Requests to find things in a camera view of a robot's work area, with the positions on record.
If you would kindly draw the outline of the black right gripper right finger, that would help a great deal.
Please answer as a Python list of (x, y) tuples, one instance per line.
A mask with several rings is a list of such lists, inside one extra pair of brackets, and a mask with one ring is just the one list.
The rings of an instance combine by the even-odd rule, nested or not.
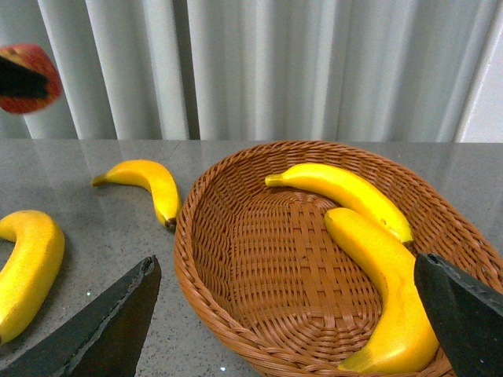
[(414, 283), (458, 376), (502, 375), (502, 294), (445, 258), (419, 254)]

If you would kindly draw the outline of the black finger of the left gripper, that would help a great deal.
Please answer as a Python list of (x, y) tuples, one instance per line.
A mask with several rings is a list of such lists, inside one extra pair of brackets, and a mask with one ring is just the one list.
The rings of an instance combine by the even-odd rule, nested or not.
[(1, 57), (1, 95), (41, 99), (48, 96), (47, 77), (18, 63)]

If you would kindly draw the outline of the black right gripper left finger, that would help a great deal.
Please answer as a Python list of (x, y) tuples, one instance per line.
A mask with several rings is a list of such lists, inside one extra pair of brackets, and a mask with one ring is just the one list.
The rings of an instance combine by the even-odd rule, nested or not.
[(134, 268), (2, 376), (134, 376), (160, 289), (155, 256)]

